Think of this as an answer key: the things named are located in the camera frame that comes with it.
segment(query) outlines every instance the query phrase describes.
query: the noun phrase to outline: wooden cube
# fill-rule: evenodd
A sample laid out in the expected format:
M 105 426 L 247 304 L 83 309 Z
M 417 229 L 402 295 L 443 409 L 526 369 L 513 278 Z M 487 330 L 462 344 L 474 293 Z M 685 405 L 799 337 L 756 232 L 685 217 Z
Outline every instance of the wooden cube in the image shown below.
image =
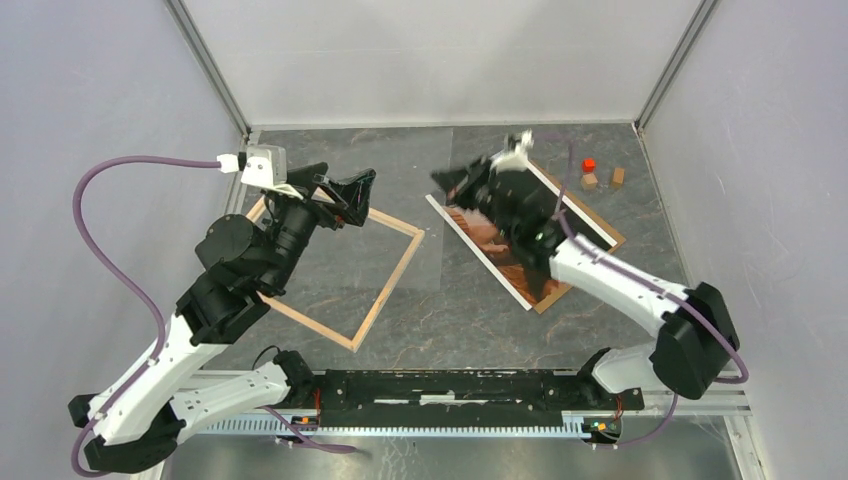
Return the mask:
M 612 188 L 621 188 L 621 185 L 624 183 L 624 169 L 621 167 L 617 167 L 612 172 L 612 180 L 610 180 L 610 187 Z
M 583 190 L 594 190 L 598 186 L 598 177 L 594 173 L 587 173 L 580 179 L 580 185 Z

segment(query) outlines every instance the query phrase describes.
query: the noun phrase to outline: red block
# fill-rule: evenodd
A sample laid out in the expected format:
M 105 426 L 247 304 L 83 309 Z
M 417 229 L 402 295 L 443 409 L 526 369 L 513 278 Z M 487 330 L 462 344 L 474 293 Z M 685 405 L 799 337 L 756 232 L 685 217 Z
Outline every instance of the red block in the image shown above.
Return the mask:
M 592 173 L 595 171 L 595 159 L 587 158 L 583 160 L 583 172 L 584 173 Z

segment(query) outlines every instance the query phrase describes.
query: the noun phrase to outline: framed picture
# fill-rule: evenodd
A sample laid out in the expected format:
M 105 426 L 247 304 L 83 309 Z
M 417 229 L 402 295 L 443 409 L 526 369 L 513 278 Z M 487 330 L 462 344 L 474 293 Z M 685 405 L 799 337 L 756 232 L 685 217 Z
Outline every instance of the framed picture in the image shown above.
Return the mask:
M 556 179 L 535 164 L 531 164 L 530 170 L 535 180 L 554 196 L 559 193 L 560 184 Z M 442 205 L 431 195 L 427 195 L 426 199 L 525 310 L 542 313 L 571 288 L 521 266 L 498 229 L 479 212 Z M 615 251 L 624 243 L 620 233 L 573 194 L 566 192 L 563 202 L 568 208 L 568 223 L 577 233 L 608 252 Z

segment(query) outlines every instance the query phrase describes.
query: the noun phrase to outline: white wall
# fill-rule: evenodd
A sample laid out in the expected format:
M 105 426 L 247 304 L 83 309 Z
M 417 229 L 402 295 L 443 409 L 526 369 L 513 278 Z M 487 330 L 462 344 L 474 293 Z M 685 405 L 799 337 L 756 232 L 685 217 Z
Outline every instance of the white wall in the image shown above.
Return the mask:
M 721 2 L 647 128 L 695 279 L 725 294 L 777 479 L 848 467 L 848 3 Z
M 254 125 L 634 119 L 698 0 L 186 0 Z
M 107 387 L 155 328 L 77 235 L 74 186 L 120 155 L 214 160 L 238 135 L 164 2 L 0 2 L 0 45 L 0 476 L 78 478 L 68 401 Z M 92 234 L 170 311 L 227 179 L 154 166 L 101 177 L 83 201 Z

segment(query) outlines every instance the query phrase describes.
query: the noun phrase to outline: robotic arm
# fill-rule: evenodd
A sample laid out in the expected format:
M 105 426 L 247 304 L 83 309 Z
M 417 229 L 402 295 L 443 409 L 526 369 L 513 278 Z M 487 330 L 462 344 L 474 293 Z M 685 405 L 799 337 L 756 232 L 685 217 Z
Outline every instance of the robotic arm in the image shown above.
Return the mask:
M 241 170 L 243 183 L 262 188 L 270 218 L 264 228 L 242 215 L 215 221 L 195 248 L 204 272 L 177 301 L 157 358 L 154 342 L 110 388 L 70 402 L 77 427 L 94 425 L 95 437 L 84 451 L 98 471 L 146 470 L 208 425 L 311 394 L 312 372 L 296 352 L 281 352 L 254 371 L 205 389 L 178 390 L 268 312 L 260 294 L 285 294 L 316 227 L 364 224 L 376 174 L 368 169 L 335 181 L 326 176 L 326 163 L 287 171 L 285 150 L 273 146 L 249 147 L 218 161 L 221 171 Z M 318 188 L 332 201 L 313 199 Z M 107 402 L 108 412 L 101 411 Z
M 642 387 L 701 398 L 739 348 L 721 293 L 707 283 L 688 288 L 643 272 L 585 233 L 569 231 L 561 199 L 529 169 L 532 144 L 530 132 L 509 136 L 501 152 L 431 176 L 449 204 L 479 210 L 497 226 L 525 268 L 586 290 L 656 339 L 595 354 L 581 374 L 591 375 L 600 395 Z M 741 380 L 746 376 L 743 369 Z

